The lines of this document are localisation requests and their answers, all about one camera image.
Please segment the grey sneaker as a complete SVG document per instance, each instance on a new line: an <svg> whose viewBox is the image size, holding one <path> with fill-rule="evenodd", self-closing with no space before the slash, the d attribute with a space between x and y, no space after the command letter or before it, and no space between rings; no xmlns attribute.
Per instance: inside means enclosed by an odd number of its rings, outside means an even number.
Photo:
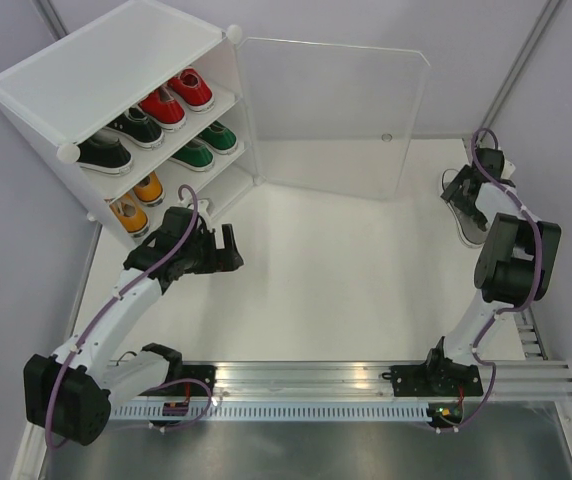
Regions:
<svg viewBox="0 0 572 480"><path fill-rule="evenodd" d="M440 195L445 192L446 188L454 180L457 173L458 171L452 168L446 169L442 173L438 183L438 192ZM455 218L460 241L467 248L481 248L485 243L487 233L480 229L470 217L459 210L451 201L445 201L445 203Z"/></svg>

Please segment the orange sneaker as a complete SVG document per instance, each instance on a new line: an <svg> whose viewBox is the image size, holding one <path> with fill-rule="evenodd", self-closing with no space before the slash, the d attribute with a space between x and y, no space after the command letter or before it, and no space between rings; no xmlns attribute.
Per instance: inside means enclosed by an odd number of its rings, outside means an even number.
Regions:
<svg viewBox="0 0 572 480"><path fill-rule="evenodd" d="M147 215L129 194L115 200L109 208L131 237L140 238L149 231Z"/></svg>
<svg viewBox="0 0 572 480"><path fill-rule="evenodd" d="M145 206L155 207L165 198L163 185L154 172L151 172L134 187L133 192L137 199Z"/></svg>

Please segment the green sneaker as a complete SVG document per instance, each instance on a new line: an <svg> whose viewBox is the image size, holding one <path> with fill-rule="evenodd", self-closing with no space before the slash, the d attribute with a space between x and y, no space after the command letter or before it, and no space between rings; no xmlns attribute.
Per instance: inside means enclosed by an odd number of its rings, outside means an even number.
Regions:
<svg viewBox="0 0 572 480"><path fill-rule="evenodd" d="M179 150L174 152L169 161L179 164L191 171L206 172L214 165L212 152L203 144L190 140Z"/></svg>
<svg viewBox="0 0 572 480"><path fill-rule="evenodd" d="M196 140L209 146L220 155L232 154L238 147L237 136L219 121L213 122L200 132Z"/></svg>

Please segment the black sneaker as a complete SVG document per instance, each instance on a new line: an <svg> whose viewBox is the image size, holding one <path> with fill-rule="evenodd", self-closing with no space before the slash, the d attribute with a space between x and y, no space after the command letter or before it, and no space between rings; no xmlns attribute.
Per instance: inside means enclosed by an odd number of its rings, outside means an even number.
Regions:
<svg viewBox="0 0 572 480"><path fill-rule="evenodd" d="M125 136L136 146L147 150L158 148L164 140L162 128L136 107L130 107L122 112L104 129Z"/></svg>
<svg viewBox="0 0 572 480"><path fill-rule="evenodd" d="M119 140L88 139L79 145L79 150L77 163L87 170L120 176L132 169L132 156Z"/></svg>

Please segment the red sneaker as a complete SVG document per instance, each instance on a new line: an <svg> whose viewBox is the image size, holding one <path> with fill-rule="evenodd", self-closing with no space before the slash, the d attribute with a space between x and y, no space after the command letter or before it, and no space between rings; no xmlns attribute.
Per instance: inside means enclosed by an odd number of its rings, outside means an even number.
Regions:
<svg viewBox="0 0 572 480"><path fill-rule="evenodd" d="M184 100L193 112L205 112L214 106L215 97L212 90L192 67L171 77L166 84Z"/></svg>
<svg viewBox="0 0 572 480"><path fill-rule="evenodd" d="M163 87L159 87L138 103L141 110L166 131L178 131L186 123L183 107Z"/></svg>

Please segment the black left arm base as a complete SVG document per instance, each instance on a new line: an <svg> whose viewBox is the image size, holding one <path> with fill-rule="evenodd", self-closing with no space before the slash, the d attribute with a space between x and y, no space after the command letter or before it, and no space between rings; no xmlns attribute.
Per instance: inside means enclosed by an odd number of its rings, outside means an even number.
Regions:
<svg viewBox="0 0 572 480"><path fill-rule="evenodd" d="M210 391L216 383L217 367L213 364L189 364L184 365L178 372L169 373L165 379L166 383L173 382L159 391L165 396L186 396L205 398L207 391Z"/></svg>

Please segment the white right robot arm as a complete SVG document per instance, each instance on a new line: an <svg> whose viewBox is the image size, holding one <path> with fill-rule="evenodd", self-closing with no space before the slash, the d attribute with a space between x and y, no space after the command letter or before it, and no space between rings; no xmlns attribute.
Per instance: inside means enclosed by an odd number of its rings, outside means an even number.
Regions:
<svg viewBox="0 0 572 480"><path fill-rule="evenodd" d="M456 364L479 362L501 323L544 297L561 240L558 224L541 220L521 202L505 166L501 150L477 147L470 164L444 171L440 181L440 198L461 240L481 249L474 297L437 346L441 357Z"/></svg>

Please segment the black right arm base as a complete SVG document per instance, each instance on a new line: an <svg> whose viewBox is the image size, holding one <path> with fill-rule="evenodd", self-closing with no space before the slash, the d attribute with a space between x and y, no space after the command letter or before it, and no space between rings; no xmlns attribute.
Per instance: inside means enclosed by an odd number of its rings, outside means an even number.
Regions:
<svg viewBox="0 0 572 480"><path fill-rule="evenodd" d="M395 397L481 397L484 394L476 366L429 369L427 365L393 365L390 381Z"/></svg>

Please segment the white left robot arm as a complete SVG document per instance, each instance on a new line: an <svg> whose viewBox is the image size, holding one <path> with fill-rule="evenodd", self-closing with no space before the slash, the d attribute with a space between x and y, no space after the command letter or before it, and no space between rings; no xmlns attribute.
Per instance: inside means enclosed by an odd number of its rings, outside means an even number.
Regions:
<svg viewBox="0 0 572 480"><path fill-rule="evenodd" d="M113 354L173 282L243 264L232 225L215 230L192 208L169 208L161 225L128 254L117 284L85 329L50 356L35 354L25 364L27 421L43 428L46 441L59 436L86 446L121 405L154 389L178 393L184 384L179 351L150 343L118 366L110 363Z"/></svg>

